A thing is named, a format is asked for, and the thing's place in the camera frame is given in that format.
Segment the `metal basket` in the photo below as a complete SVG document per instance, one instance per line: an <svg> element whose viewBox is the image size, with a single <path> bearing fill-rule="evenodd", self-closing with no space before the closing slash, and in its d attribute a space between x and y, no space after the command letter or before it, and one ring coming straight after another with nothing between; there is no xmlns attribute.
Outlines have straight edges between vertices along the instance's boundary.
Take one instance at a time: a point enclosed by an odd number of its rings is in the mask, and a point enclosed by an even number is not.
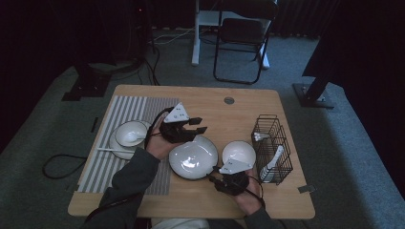
<svg viewBox="0 0 405 229"><path fill-rule="evenodd" d="M256 120L255 127L251 134L252 145L256 152L256 169L258 177L264 183L280 184L292 171L292 164L289 158L290 150L286 133L277 115L261 114ZM275 158L279 150L277 162L274 166L270 161Z"/></svg>

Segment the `black wire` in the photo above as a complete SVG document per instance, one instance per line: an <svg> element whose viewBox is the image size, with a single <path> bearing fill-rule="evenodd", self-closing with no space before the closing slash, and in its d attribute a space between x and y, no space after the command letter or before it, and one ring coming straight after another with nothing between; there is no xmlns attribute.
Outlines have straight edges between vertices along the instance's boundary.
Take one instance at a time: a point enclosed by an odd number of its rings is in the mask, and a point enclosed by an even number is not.
<svg viewBox="0 0 405 229"><path fill-rule="evenodd" d="M159 132L159 133L156 133L156 134L152 134L151 136L153 136L153 135L161 135L161 132Z"/></svg>
<svg viewBox="0 0 405 229"><path fill-rule="evenodd" d="M123 79L126 79L126 78L130 78L130 77L132 77L132 76L134 76L134 75L138 75L138 78L139 78L139 71L137 71L136 73L131 73L131 74L129 74L129 75L127 75L127 76L124 76L124 77L121 77L121 78L112 78L112 79L110 79L110 81L119 81L119 80L123 80Z"/></svg>
<svg viewBox="0 0 405 229"><path fill-rule="evenodd" d="M140 77L139 71L137 72L137 75L138 75L138 79L139 79L140 85L143 85L143 81L142 81L142 78Z"/></svg>
<svg viewBox="0 0 405 229"><path fill-rule="evenodd" d="M257 178L251 177L251 176L248 176L248 177L253 178L256 182L259 183L259 186L260 186L260 188L262 189L262 196L261 196L261 197L257 196L256 194L254 194L254 193L251 192L250 190L248 190L248 189L242 187L241 185L239 185L238 183L236 183L236 182L234 182L234 181L232 181L232 184L238 186L238 187L241 188L241 189L244 189L247 193L249 193L249 194L251 194L252 196L256 197L256 198L259 200L259 202L262 204L262 206L263 206L264 208L266 208L266 203L265 203L265 200L263 199L263 194L264 194L264 193L263 193L263 186L262 186L262 184L259 182L259 180L258 180Z"/></svg>
<svg viewBox="0 0 405 229"><path fill-rule="evenodd" d="M124 66L118 69L114 69L114 70L110 70L110 71L103 71L100 69L97 69L95 67L92 67L92 69L96 72L96 73L107 73L107 74L115 74L115 73L130 73L133 72L135 70L138 70L140 68L140 66L142 66L142 64L145 62L144 58L139 58L139 59L133 59L132 60L132 64L128 65L128 66Z"/></svg>
<svg viewBox="0 0 405 229"><path fill-rule="evenodd" d="M201 40L204 44L207 44L207 45L215 45L215 41L212 41L212 40L210 40L210 39L206 39L206 38L200 37L200 40Z"/></svg>
<svg viewBox="0 0 405 229"><path fill-rule="evenodd" d="M281 225L283 225L284 229L288 229L286 224L281 219L277 219L277 221L279 221L281 223Z"/></svg>
<svg viewBox="0 0 405 229"><path fill-rule="evenodd" d="M152 46L152 49L153 49L154 52L156 51L156 53L158 54L158 57L157 57L157 59L155 61L155 64L152 67L152 65L147 60L145 60L145 63L146 63L146 65L148 66L149 70L152 73L152 80L150 80L150 77L149 77L149 80L151 81L151 84L152 84L152 81L153 81L154 85L160 86L160 83L159 83L158 79L156 78L156 67L158 66L158 62L160 60L160 50L158 48L154 47L154 46Z"/></svg>
<svg viewBox="0 0 405 229"><path fill-rule="evenodd" d="M90 219L92 219L95 215L99 214L100 212L106 211L106 210L108 210L110 208L122 205L124 203L129 202L129 201L132 201L132 200L134 200L134 199L136 199L136 198L138 198L139 196L142 196L142 195L143 195L143 193L135 193L135 194L131 195L128 198L123 198L123 199L117 200L115 202L100 206L100 207L96 208L92 213L90 213L90 215L87 216L87 218L84 221L87 222Z"/></svg>
<svg viewBox="0 0 405 229"><path fill-rule="evenodd" d="M307 225L307 223L305 221L301 220L301 222L304 224L305 228L310 229L310 227Z"/></svg>
<svg viewBox="0 0 405 229"><path fill-rule="evenodd" d="M66 175L63 175L63 176L60 176L60 177L54 177L54 176L49 175L49 174L47 173L47 171L46 171L47 165L48 165L53 159L55 159L55 158L57 158L57 157L60 157L60 156L66 156L66 157L73 157L73 158L83 159L83 162L81 162L74 170L72 170L71 172L69 172L69 173L66 174ZM44 165L42 166L42 174L43 174L45 177L50 178L50 179L61 179L61 178L68 177L68 176L72 175L74 172L76 172L76 171L86 162L86 159L87 159L86 156L72 156L72 155L63 155L63 154L51 156L47 161L45 161Z"/></svg>
<svg viewBox="0 0 405 229"><path fill-rule="evenodd" d="M146 149L146 147L148 146L149 143L149 138L152 136L152 131L155 128L156 123L158 122L159 118L161 117L161 115L163 115L164 113L168 112L170 113L171 111L173 111L174 107L170 107L170 108L165 108L163 109L161 112L158 113L158 115L155 117L155 120L153 120L152 125L149 127L147 133L146 133L146 138L145 138L145 143L144 143L144 148Z"/></svg>

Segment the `striped mat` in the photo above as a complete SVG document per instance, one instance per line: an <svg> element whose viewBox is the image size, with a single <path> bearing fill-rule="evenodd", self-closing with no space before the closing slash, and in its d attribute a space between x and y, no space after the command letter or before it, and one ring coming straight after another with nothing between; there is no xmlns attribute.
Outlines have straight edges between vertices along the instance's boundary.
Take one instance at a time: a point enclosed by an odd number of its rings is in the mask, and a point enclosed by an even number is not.
<svg viewBox="0 0 405 229"><path fill-rule="evenodd" d="M100 127L101 134L95 148L108 148L111 133L120 124L130 120L143 120L152 123L155 117L165 108L174 107L179 103L177 98L119 96L113 98L111 108L104 124ZM120 170L128 160L121 159L111 152L95 149L88 158L77 191L83 193L103 193L111 187L113 175ZM146 195L168 195L171 168L168 158L161 161L158 174Z"/></svg>

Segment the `white ceramic piece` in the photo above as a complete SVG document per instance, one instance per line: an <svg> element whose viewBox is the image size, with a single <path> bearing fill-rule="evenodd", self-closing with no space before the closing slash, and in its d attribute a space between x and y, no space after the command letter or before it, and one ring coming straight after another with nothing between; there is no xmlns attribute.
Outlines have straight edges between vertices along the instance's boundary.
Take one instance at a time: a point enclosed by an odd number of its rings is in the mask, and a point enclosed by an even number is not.
<svg viewBox="0 0 405 229"><path fill-rule="evenodd" d="M164 119L165 123L187 121L190 119L182 103L179 103Z"/></svg>
<svg viewBox="0 0 405 229"><path fill-rule="evenodd" d="M146 126L147 129L149 129L149 127L151 126L150 123L145 122L145 121L141 121L141 123L143 123ZM110 135L110 139L108 141L108 148L113 149L113 150L122 150L122 151L135 152L137 147L140 147L140 148L144 147L144 142L145 141L142 141L140 144L138 144L136 146L131 146L131 147L122 146L122 145L118 144L118 142L116 141L116 133L117 133L117 129L115 129L113 131L113 133ZM115 156L117 156L119 158L122 158L122 159L126 159L126 160L131 159L131 157L134 155L134 154L128 154L128 153L115 152L115 151L112 151L112 152L113 152L113 154Z"/></svg>
<svg viewBox="0 0 405 229"><path fill-rule="evenodd" d="M124 147L140 144L146 137L147 127L141 121L128 121L118 126L116 141Z"/></svg>
<svg viewBox="0 0 405 229"><path fill-rule="evenodd" d="M240 140L232 141L223 150L223 163L226 164L230 158L253 165L256 161L256 153L249 143Z"/></svg>
<svg viewBox="0 0 405 229"><path fill-rule="evenodd" d="M186 142L169 154L173 171L187 179L199 179L210 174L218 163L218 151L208 138L197 135L193 141Z"/></svg>

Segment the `spoon handle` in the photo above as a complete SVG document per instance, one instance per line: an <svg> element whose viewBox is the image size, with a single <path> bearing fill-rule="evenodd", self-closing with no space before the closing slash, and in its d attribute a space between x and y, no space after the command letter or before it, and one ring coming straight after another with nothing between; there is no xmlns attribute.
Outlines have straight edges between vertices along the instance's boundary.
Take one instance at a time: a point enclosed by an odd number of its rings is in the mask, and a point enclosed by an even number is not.
<svg viewBox="0 0 405 229"><path fill-rule="evenodd" d="M115 149L108 149L108 148L97 148L99 151L112 151L124 154L133 154L135 151L126 151L126 150L115 150Z"/></svg>

